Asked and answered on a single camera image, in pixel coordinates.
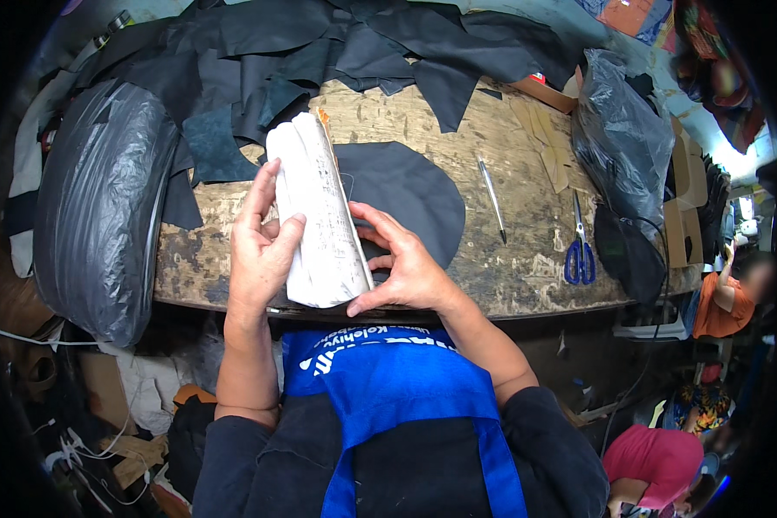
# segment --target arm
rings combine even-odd
[[[638,504],[650,484],[635,478],[620,478],[610,485],[610,499],[607,509],[611,518],[618,518],[622,512],[622,504]]]
[[[539,384],[524,353],[449,279],[415,233],[370,205],[351,202],[350,207],[354,217],[374,227],[359,227],[360,237],[391,251],[371,259],[369,267],[392,271],[385,283],[351,301],[348,316],[383,304],[433,309],[458,351],[490,373],[499,406],[520,389]]]
[[[279,161],[256,175],[230,236],[230,291],[224,320],[224,358],[216,382],[215,418],[238,415],[276,428],[279,418],[277,369],[265,308],[285,283],[305,230],[298,214],[279,228],[262,225],[275,196]]]
[[[437,315],[457,350],[490,373],[498,406],[502,407],[520,389],[538,386],[539,380],[518,346],[486,319],[472,299],[463,292],[461,295],[436,310]]]
[[[685,424],[682,425],[682,431],[687,433],[694,433],[694,429],[697,426],[699,420],[699,407],[694,407],[688,412],[688,417],[685,419]]]
[[[717,285],[714,286],[714,302],[727,312],[734,309],[734,288],[728,286],[728,277],[731,276],[731,265],[734,262],[735,243],[725,245],[727,259],[723,271],[719,273]]]

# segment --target sleeve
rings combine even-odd
[[[754,303],[746,297],[741,287],[734,288],[734,305],[731,306],[731,316],[742,321],[751,320],[754,314]]]
[[[196,518],[244,513],[256,474],[256,457],[270,437],[259,423],[236,415],[208,425],[205,460],[193,495]]]
[[[564,416],[553,392],[523,388],[507,401],[501,416],[528,513],[601,517],[610,493],[607,474],[584,435]]]

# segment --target worn wooden tabletop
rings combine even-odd
[[[550,115],[556,131],[569,142],[570,117],[502,86],[482,84],[503,92],[498,100],[475,91],[457,133],[440,133],[437,121],[416,86],[386,97],[378,89],[358,94],[337,80],[322,86],[311,100],[331,117],[333,143],[398,141],[440,167],[455,181],[466,204],[463,238],[447,272],[493,319],[580,312],[621,306],[631,300],[618,281],[597,264],[596,282],[571,285],[564,281],[563,264],[572,242],[575,221],[572,189],[578,191],[587,240],[596,253],[592,222],[596,190],[570,152],[569,188],[553,192],[540,151],[543,144],[528,134],[509,107],[523,98]],[[251,161],[262,154],[246,146]],[[486,160],[496,183],[509,245],[498,234],[495,212],[478,172],[477,153]],[[230,276],[230,231],[251,182],[199,184],[194,190],[205,225],[185,231],[161,225],[155,265],[155,300],[224,311]],[[673,269],[670,292],[699,289],[698,267]],[[344,317],[340,308],[316,310],[291,303],[284,289],[270,311],[283,316]],[[372,315],[390,317],[391,311]]]

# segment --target person's right hand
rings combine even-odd
[[[728,264],[733,264],[734,254],[736,253],[736,239],[725,245],[725,257]]]
[[[391,252],[370,259],[369,268],[391,268],[391,274],[386,282],[352,300],[348,305],[348,316],[384,304],[442,312],[456,300],[466,297],[432,259],[415,233],[371,205],[349,202],[349,207],[353,217],[366,220],[374,227],[357,227],[357,234]]]

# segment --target plastic bag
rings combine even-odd
[[[110,80],[72,101],[44,167],[34,237],[41,298],[118,347],[135,344],[150,318],[178,139],[155,95]]]
[[[611,210],[629,218],[649,240],[663,225],[662,198],[673,150],[669,119],[655,114],[625,82],[611,51],[586,49],[587,76],[572,113],[572,149]],[[660,114],[667,112],[660,106]]]

